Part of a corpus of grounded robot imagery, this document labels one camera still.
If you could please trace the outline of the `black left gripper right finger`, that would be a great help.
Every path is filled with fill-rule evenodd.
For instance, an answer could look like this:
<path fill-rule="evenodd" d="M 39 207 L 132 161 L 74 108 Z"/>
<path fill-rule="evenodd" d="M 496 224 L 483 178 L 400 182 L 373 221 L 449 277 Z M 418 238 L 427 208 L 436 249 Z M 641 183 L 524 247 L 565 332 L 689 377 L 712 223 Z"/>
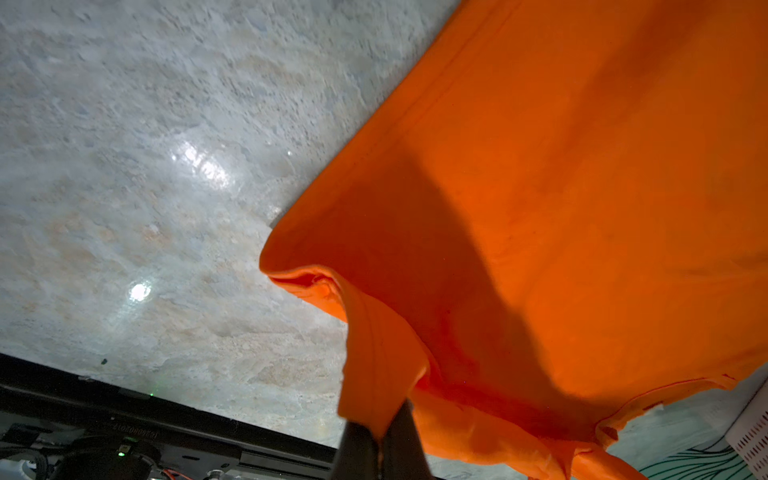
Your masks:
<path fill-rule="evenodd" d="M 411 402 L 406 400 L 393 418 L 380 444 L 380 478 L 383 480 L 431 480 Z"/>

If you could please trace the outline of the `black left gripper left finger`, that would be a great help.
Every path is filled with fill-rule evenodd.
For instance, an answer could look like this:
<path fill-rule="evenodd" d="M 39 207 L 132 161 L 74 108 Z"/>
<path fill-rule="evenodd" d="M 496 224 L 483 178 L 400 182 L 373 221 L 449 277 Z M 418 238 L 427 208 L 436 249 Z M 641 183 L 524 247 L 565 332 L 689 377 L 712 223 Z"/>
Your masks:
<path fill-rule="evenodd" d="M 347 422 L 329 475 L 330 480 L 376 480 L 378 443 L 364 426 Z"/>

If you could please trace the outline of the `orange t-shirt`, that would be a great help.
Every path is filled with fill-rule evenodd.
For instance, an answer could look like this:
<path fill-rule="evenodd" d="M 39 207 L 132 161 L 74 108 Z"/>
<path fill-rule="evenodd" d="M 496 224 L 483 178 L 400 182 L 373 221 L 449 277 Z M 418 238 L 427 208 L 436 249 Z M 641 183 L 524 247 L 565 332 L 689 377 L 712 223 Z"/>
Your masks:
<path fill-rule="evenodd" d="M 339 415 L 533 479 L 767 361 L 767 5 L 465 1 L 270 234 Z"/>

